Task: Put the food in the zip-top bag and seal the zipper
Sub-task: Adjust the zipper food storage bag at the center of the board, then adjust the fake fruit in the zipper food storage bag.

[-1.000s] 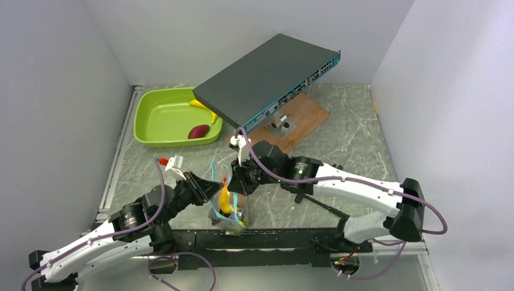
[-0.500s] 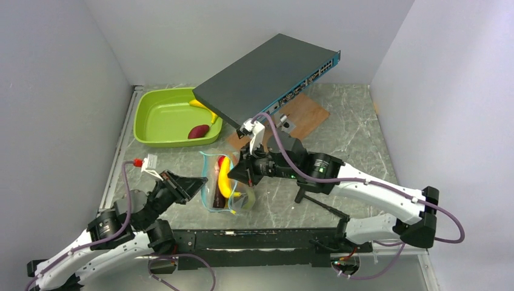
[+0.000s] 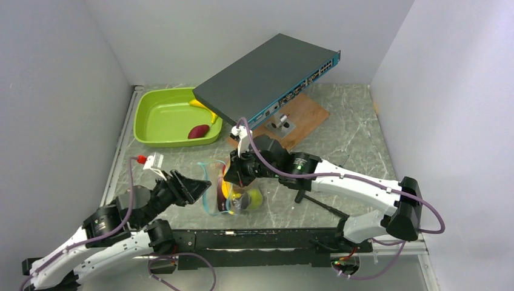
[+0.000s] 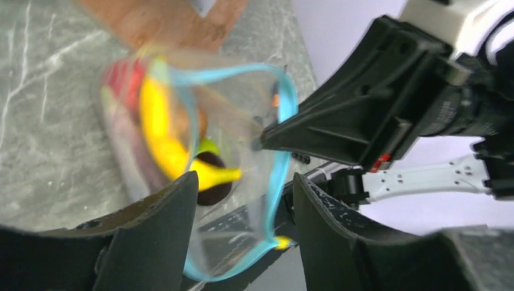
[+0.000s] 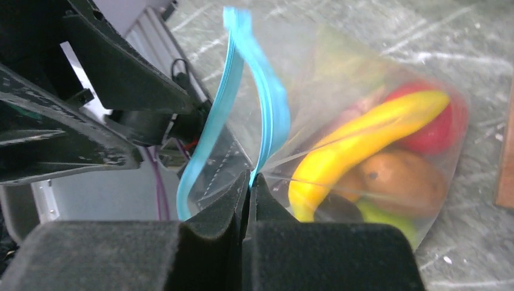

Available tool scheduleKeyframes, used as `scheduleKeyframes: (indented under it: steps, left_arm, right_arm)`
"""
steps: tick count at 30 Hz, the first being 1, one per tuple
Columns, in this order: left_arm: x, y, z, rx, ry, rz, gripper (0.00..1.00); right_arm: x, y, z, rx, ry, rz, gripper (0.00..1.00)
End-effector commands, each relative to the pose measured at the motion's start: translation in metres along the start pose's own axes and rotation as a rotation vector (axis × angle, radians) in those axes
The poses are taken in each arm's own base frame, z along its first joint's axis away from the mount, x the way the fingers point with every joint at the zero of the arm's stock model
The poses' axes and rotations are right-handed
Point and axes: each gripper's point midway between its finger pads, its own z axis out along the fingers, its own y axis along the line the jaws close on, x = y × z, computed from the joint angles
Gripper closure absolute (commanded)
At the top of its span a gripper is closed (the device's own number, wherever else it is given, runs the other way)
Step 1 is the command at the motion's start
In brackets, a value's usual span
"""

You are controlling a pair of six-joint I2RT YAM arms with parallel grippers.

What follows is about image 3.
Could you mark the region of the green toy pear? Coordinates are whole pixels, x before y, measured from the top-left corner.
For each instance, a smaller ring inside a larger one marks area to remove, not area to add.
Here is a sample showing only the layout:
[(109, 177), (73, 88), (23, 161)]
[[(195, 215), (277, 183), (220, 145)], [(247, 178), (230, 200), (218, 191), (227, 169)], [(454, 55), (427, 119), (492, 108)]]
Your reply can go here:
[(263, 200), (263, 196), (262, 196), (262, 193), (259, 189), (257, 188), (254, 188), (254, 189), (250, 189), (248, 192), (248, 197), (249, 197), (249, 204), (247, 206), (247, 210), (256, 210), (258, 209), (261, 204), (262, 204), (262, 200)]

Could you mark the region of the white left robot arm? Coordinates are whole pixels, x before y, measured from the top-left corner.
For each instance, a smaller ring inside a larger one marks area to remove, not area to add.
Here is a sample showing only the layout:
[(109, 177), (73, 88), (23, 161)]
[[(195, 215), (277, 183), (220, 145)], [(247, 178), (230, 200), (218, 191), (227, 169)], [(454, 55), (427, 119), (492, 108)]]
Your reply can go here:
[(170, 224), (158, 215), (170, 206), (194, 204), (210, 181), (163, 172), (153, 188), (130, 185), (96, 210), (51, 254), (22, 263), (20, 290), (76, 289), (86, 276), (125, 259), (153, 253), (169, 255), (178, 248)]

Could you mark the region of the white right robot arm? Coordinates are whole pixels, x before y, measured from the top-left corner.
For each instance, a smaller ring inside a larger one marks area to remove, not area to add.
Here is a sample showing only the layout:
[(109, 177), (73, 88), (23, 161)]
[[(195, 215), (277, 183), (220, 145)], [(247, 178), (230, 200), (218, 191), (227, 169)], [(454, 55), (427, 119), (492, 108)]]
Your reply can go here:
[(305, 192), (322, 192), (354, 199), (373, 211), (344, 215), (336, 228), (337, 249), (352, 247), (376, 236), (390, 235), (403, 241), (418, 239), (421, 203), (415, 179), (380, 180), (346, 170), (316, 155), (288, 152), (266, 135), (254, 140), (256, 149), (233, 150), (224, 181), (249, 186), (256, 178), (276, 178), (283, 186)]

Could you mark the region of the purple toy eggplant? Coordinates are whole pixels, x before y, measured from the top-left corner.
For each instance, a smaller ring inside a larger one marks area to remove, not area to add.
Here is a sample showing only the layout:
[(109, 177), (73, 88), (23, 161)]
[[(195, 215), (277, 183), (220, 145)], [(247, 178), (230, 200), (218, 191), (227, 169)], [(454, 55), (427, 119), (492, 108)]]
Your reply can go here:
[(219, 212), (225, 212), (227, 210), (227, 206), (226, 206), (227, 198), (224, 195), (222, 183), (223, 183), (223, 178), (221, 176), (219, 176), (217, 183), (216, 183), (216, 207)]

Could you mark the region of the clear zip top bag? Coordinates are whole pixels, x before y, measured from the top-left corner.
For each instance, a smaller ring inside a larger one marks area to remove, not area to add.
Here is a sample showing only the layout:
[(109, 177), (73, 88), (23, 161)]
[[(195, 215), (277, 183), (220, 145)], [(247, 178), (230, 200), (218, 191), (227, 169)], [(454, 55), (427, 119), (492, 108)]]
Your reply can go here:
[(223, 160), (198, 162), (204, 179), (211, 182), (201, 198), (204, 211), (210, 216), (242, 215), (257, 210), (264, 196), (257, 186), (240, 187), (224, 180), (227, 163)]

